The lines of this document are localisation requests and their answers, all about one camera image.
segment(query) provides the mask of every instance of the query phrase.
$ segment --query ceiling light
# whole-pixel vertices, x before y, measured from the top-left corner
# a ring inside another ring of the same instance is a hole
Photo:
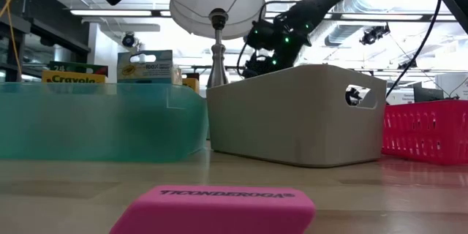
[[[73,15],[97,17],[152,16],[150,10],[70,10]]]
[[[422,15],[343,14],[342,20],[420,20]]]
[[[421,81],[412,81],[410,83],[406,83],[406,84],[400,84],[399,86],[400,87],[408,87],[408,86],[411,86],[411,85],[414,85],[414,84],[417,84],[417,83],[420,83]]]
[[[437,16],[437,21],[439,21],[439,20],[456,21],[456,18],[453,15],[438,15]]]
[[[167,17],[170,17],[170,11],[161,11],[161,15],[162,16],[167,16]]]
[[[387,23],[383,21],[349,21],[349,20],[338,20],[337,23],[340,26],[386,26]]]

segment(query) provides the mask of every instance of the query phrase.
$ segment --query silver lamp stand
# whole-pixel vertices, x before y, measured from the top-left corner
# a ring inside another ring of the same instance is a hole
[[[211,51],[213,51],[213,66],[207,88],[213,88],[229,83],[226,76],[226,68],[224,67],[224,52],[226,51],[226,47],[221,43],[222,29],[229,17],[223,9],[216,8],[211,11],[209,18],[214,28],[214,39],[216,42],[211,46]]]

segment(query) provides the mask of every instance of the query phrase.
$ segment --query pink eraser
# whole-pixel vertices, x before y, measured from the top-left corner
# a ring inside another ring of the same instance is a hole
[[[291,188],[158,186],[110,234],[302,234],[314,203]]]

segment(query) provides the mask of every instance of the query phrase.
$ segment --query teal plastic bin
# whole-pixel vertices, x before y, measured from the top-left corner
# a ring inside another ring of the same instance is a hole
[[[0,84],[0,159],[174,162],[205,146],[205,100],[170,84]]]

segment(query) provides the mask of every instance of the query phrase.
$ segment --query black robotic arm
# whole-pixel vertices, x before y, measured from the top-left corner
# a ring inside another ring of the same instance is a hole
[[[259,61],[255,56],[246,63],[246,72],[261,75],[292,67],[303,45],[310,46],[308,35],[325,15],[341,0],[301,0],[270,23],[254,22],[247,36],[247,45],[256,50],[274,51],[272,57]],[[457,21],[468,33],[468,0],[443,0]]]

